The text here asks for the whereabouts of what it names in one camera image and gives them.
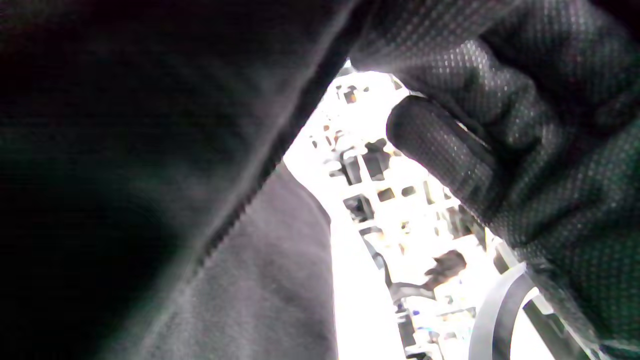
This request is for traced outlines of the person's left hand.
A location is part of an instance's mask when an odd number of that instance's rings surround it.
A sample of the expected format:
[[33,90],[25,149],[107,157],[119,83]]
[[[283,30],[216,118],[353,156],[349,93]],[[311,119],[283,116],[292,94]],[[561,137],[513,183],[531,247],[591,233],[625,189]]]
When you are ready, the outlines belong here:
[[411,95],[389,141],[609,358],[639,358],[639,2],[380,0],[350,56]]

